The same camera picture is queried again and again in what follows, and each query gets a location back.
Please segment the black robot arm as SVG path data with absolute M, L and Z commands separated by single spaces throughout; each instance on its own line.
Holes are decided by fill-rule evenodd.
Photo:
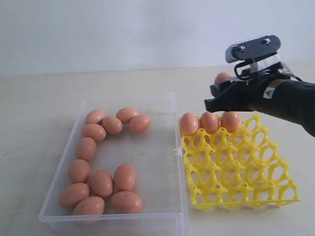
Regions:
M 248 81 L 225 81 L 210 86 L 206 110 L 260 112 L 302 126 L 315 134 L 315 86 L 281 74 L 264 74 Z

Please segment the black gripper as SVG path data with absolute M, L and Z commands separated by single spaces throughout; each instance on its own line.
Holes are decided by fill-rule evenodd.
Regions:
M 264 75 L 248 82 L 223 81 L 210 85 L 214 98 L 205 99 L 206 111 L 257 111 L 277 118 L 303 117 L 303 81 L 284 75 Z

